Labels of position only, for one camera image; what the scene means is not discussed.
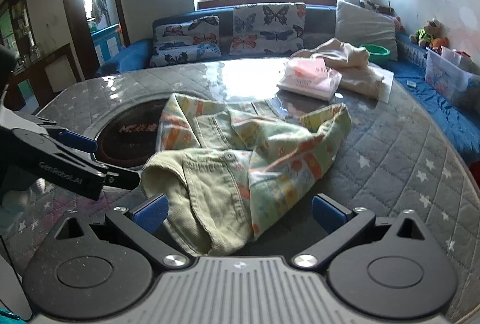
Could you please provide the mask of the teddy bear toy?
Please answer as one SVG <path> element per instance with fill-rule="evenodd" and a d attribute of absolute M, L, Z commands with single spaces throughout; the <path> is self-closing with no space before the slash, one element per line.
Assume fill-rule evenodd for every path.
<path fill-rule="evenodd" d="M 409 36 L 411 43 L 422 49 L 440 52 L 443 47 L 449 47 L 449 40 L 443 34 L 443 25 L 438 19 L 431 19 L 423 27 Z"/>

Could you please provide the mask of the grey pillow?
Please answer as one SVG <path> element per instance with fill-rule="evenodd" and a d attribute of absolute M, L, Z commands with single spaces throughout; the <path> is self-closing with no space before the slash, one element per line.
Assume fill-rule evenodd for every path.
<path fill-rule="evenodd" d="M 338 0 L 334 36 L 357 47 L 362 44 L 382 46 L 390 51 L 392 61 L 398 60 L 394 22 L 381 13 Z"/>

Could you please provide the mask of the blue white cabinet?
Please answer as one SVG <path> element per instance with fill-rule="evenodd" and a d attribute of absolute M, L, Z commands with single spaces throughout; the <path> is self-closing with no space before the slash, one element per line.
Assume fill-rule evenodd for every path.
<path fill-rule="evenodd" d="M 93 32 L 91 35 L 99 65 L 116 56 L 125 46 L 120 24 Z"/>

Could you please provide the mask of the blue sofa bench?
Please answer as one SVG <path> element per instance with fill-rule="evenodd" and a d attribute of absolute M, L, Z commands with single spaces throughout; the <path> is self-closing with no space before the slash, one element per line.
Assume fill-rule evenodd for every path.
<path fill-rule="evenodd" d="M 220 25 L 221 58 L 230 58 L 233 30 L 233 7 L 219 7 L 183 13 L 156 19 L 152 27 L 184 23 L 204 16 L 216 16 Z M 335 33 L 336 9 L 333 6 L 307 5 L 304 29 L 304 47 L 312 49 L 332 38 Z M 396 34 L 398 60 L 389 61 L 385 68 L 403 86 L 416 83 L 409 91 L 421 103 L 450 140 L 467 165 L 479 161 L 479 114 L 472 108 L 457 108 L 425 81 L 427 51 L 412 44 L 404 32 Z M 121 50 L 103 63 L 96 71 L 97 77 L 138 71 L 149 67 L 153 51 L 151 38 L 139 40 Z"/>

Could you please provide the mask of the clear plastic storage box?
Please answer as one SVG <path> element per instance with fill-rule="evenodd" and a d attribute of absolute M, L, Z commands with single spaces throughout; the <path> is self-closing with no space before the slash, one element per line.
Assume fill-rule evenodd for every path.
<path fill-rule="evenodd" d="M 425 81 L 456 107 L 473 109 L 479 102 L 479 65 L 456 50 L 427 50 Z"/>

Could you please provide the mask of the butterfly cushion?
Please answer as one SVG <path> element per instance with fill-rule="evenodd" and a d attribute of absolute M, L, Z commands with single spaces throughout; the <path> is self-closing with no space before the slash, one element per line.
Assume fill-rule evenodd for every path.
<path fill-rule="evenodd" d="M 174 66 L 221 57 L 220 20 L 203 16 L 154 27 L 150 67 Z"/>
<path fill-rule="evenodd" d="M 229 53 L 234 56 L 290 56 L 304 47 L 306 5 L 264 3 L 233 9 Z"/>

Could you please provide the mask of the left butterfly cushion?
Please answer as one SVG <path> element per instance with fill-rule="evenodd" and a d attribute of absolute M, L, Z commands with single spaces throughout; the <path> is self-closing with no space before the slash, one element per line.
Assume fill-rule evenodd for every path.
<path fill-rule="evenodd" d="M 220 20 L 203 16 L 154 27 L 150 67 L 174 66 L 221 57 Z"/>

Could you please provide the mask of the pink tissue pack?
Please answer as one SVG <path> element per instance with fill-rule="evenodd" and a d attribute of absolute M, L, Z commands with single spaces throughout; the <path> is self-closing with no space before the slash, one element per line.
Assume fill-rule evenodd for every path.
<path fill-rule="evenodd" d="M 291 58 L 277 87 L 321 101 L 330 101 L 340 85 L 342 74 L 326 66 L 324 58 Z"/>

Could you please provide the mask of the cream crumpled garment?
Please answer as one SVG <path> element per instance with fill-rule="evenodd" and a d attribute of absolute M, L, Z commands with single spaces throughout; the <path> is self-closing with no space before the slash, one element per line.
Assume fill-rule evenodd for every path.
<path fill-rule="evenodd" d="M 369 52 L 331 38 L 315 49 L 301 49 L 290 58 L 323 58 L 329 68 L 342 75 L 340 87 L 378 100 L 384 77 L 369 66 Z"/>

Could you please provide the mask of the dark wooden cabinet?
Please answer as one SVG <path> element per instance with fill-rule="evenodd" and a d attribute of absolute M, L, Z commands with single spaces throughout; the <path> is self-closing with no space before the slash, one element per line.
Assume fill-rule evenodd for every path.
<path fill-rule="evenodd" d="M 80 81 L 70 44 L 46 50 L 37 44 L 27 0 L 1 3 L 1 45 L 16 56 L 5 99 L 9 109 L 37 112 L 61 91 Z"/>

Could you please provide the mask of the middle butterfly cushion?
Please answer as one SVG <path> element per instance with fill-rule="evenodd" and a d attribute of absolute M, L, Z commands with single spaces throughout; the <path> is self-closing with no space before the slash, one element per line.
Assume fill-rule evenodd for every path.
<path fill-rule="evenodd" d="M 304 47 L 306 5 L 264 3 L 233 9 L 229 53 L 234 56 L 290 56 Z"/>

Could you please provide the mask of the green plastic bowl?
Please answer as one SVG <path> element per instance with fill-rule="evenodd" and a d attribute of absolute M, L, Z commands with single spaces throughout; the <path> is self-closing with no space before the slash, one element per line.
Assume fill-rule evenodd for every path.
<path fill-rule="evenodd" d="M 389 62 L 391 51 L 383 46 L 376 44 L 362 44 L 361 48 L 365 48 L 369 53 L 369 61 L 382 66 Z"/>

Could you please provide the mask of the green patterned child jacket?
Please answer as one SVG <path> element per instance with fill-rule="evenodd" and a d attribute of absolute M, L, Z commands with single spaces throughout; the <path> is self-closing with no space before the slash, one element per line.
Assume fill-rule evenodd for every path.
<path fill-rule="evenodd" d="M 287 122 L 268 100 L 174 93 L 141 185 L 168 198 L 165 227 L 191 256 L 226 256 L 258 239 L 332 167 L 352 130 L 343 104 Z"/>

